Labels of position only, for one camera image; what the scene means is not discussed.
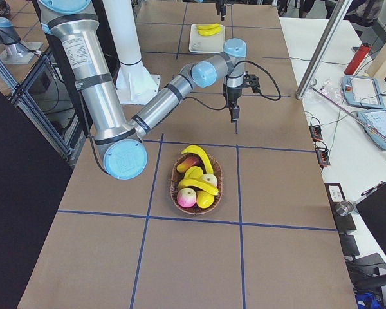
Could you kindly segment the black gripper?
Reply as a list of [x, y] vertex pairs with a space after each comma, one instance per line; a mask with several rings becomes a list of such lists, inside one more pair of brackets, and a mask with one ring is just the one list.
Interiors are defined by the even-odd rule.
[[[225, 0], [216, 0], [216, 14], [220, 16], [221, 20], [225, 20], [226, 16], [226, 3]], [[237, 101], [242, 95], [242, 89], [240, 87], [224, 87], [224, 98], [226, 100], [226, 106], [230, 112], [231, 123], [236, 123], [240, 117], [240, 106]]]

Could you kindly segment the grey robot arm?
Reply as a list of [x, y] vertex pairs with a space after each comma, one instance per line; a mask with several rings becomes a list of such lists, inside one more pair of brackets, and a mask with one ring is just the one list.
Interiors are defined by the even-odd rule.
[[75, 76], [75, 87], [95, 125], [94, 155], [102, 170], [119, 180], [138, 176], [147, 165], [143, 137], [196, 87], [221, 80], [228, 92], [243, 81], [246, 43], [225, 41], [223, 51], [185, 65], [165, 87], [143, 65], [129, 1], [104, 1], [120, 70], [114, 79], [97, 36], [91, 1], [39, 1], [44, 33], [58, 38]]

